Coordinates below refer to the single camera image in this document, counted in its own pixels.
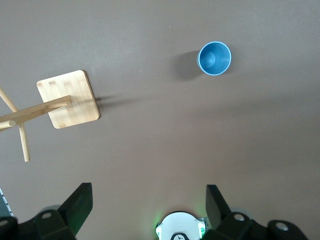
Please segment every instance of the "cup rim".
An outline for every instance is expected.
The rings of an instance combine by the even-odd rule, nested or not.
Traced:
[[[221,44],[221,45],[225,46],[225,48],[228,50],[229,55],[230,55],[230,60],[229,60],[228,66],[226,66],[225,70],[223,70],[222,72],[219,72],[218,74],[211,74],[211,73],[205,71],[205,70],[203,69],[203,67],[201,66],[201,64],[200,64],[200,55],[201,55],[203,49],[204,49],[206,46],[208,46],[209,44]],[[227,69],[229,68],[229,66],[230,66],[230,64],[231,64],[231,58],[232,58],[231,51],[230,51],[229,47],[228,47],[225,43],[223,43],[223,42],[221,42],[221,41],[211,41],[211,42],[208,42],[206,45],[204,45],[204,46],[201,48],[201,50],[199,51],[198,56],[197,56],[197,63],[198,63],[199,68],[200,68],[204,73],[206,73],[206,74],[208,74],[208,75],[210,75],[210,76],[218,76],[218,75],[223,74],[225,71],[227,71]]]

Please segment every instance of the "cup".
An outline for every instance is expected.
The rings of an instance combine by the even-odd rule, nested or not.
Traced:
[[[230,66],[231,51],[223,42],[209,42],[199,51],[197,63],[205,74],[211,76],[223,74]]]

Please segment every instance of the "wooden base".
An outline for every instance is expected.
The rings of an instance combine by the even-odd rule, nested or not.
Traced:
[[[56,129],[91,122],[100,117],[86,72],[82,70],[38,81],[36,86],[43,102],[71,96],[71,104],[48,113]]]

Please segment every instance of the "wooden mug tree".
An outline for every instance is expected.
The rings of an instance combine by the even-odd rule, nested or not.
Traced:
[[[13,113],[0,116],[0,132],[19,126],[24,161],[30,161],[24,122],[49,114],[53,126],[61,129],[97,120],[100,113],[85,71],[78,70],[37,82],[42,100],[36,106],[18,110],[0,88],[0,96]]]

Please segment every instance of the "white device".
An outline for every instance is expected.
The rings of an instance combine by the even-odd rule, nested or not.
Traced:
[[[155,232],[159,240],[199,240],[206,233],[207,224],[205,218],[198,219],[186,212],[174,212],[157,225]]]

